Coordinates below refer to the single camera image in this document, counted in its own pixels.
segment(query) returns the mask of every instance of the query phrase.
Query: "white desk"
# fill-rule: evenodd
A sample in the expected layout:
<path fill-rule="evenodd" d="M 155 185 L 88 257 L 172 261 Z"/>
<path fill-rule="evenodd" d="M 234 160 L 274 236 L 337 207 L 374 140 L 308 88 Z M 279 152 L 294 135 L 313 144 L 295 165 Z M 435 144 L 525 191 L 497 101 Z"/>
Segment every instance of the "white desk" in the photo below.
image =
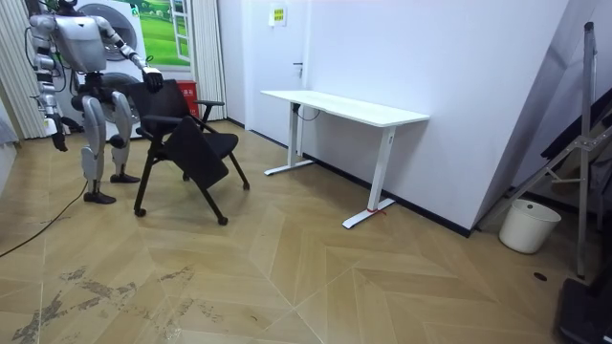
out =
<path fill-rule="evenodd" d="M 320 110 L 329 115 L 351 119 L 383 129 L 379 156 L 376 161 L 376 170 L 374 172 L 374 180 L 372 182 L 367 208 L 361 213 L 344 221 L 342 225 L 346 228 L 351 228 L 376 214 L 379 210 L 395 203 L 395 201 L 390 199 L 380 201 L 381 191 L 383 190 L 384 174 L 386 173 L 393 137 L 395 136 L 395 128 L 403 124 L 428 120 L 429 116 L 315 91 L 262 91 L 262 94 L 289 100 L 290 102 L 290 138 L 287 165 L 267 170 L 265 172 L 267 176 L 313 163 L 312 161 L 296 162 L 297 112 L 293 111 L 293 105 L 301 104 Z"/>

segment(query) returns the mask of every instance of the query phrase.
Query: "yellow sign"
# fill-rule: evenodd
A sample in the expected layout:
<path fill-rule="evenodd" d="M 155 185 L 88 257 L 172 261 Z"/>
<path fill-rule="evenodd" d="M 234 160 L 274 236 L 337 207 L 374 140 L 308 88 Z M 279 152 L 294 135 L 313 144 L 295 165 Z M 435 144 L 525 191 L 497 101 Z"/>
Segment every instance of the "yellow sign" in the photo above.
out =
<path fill-rule="evenodd" d="M 274 21 L 283 21 L 285 11 L 283 9 L 274 10 Z"/>

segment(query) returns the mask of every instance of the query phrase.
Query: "green poster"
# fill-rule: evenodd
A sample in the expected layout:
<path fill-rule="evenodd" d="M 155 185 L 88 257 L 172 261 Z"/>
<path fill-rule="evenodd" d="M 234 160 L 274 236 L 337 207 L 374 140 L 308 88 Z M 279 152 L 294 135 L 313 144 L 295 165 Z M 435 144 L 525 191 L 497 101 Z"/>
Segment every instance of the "green poster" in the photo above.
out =
<path fill-rule="evenodd" d="M 189 66 L 189 62 L 179 58 L 176 40 L 181 43 L 181 55 L 189 56 L 187 41 L 175 36 L 170 0 L 116 0 L 138 6 L 144 36 L 144 48 L 152 55 L 152 65 Z M 175 0 L 177 10 L 183 11 L 181 0 Z M 176 17 L 178 34 L 186 35 L 186 22 Z"/>

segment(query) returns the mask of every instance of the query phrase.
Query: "herringbone floor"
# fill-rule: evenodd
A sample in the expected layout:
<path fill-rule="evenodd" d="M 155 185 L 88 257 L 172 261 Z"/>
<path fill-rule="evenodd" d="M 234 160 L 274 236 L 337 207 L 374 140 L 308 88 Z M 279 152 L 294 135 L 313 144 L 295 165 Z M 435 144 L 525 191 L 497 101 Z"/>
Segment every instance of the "herringbone floor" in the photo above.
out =
<path fill-rule="evenodd" d="M 236 156 L 251 180 L 243 191 L 229 164 L 211 188 L 229 225 L 216 224 L 170 163 L 154 168 L 142 219 L 132 212 L 137 185 L 105 183 L 116 204 L 78 201 L 0 259 L 0 343 L 555 341 L 557 293 L 573 274 L 563 230 L 534 256 L 494 234 L 467 240 L 399 205 L 345 230 L 367 190 L 316 165 L 265 177 L 286 151 L 232 124 L 214 126 L 240 136 Z M 0 251 L 80 191 L 83 139 L 68 143 L 65 154 L 48 140 L 24 143 L 0 199 Z M 133 142 L 132 174 L 140 175 L 147 146 Z"/>

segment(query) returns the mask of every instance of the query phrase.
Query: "desk tabletop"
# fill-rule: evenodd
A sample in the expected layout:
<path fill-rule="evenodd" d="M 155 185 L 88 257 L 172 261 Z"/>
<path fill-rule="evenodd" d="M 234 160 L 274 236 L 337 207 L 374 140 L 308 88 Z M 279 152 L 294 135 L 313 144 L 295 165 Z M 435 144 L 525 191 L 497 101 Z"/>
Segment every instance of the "desk tabletop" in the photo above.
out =
<path fill-rule="evenodd" d="M 315 91 L 262 91 L 261 93 L 381 128 L 429 120 L 428 115 Z"/>

